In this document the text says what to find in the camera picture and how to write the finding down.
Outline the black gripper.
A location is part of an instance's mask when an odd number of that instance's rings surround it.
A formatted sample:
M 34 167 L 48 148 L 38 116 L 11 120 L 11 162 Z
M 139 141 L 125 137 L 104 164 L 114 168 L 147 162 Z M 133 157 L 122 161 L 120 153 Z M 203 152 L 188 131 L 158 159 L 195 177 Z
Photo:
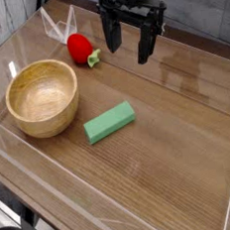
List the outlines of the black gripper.
M 107 48 L 116 53 L 122 43 L 120 23 L 141 27 L 138 63 L 145 64 L 164 30 L 167 4 L 162 0 L 98 0 Z

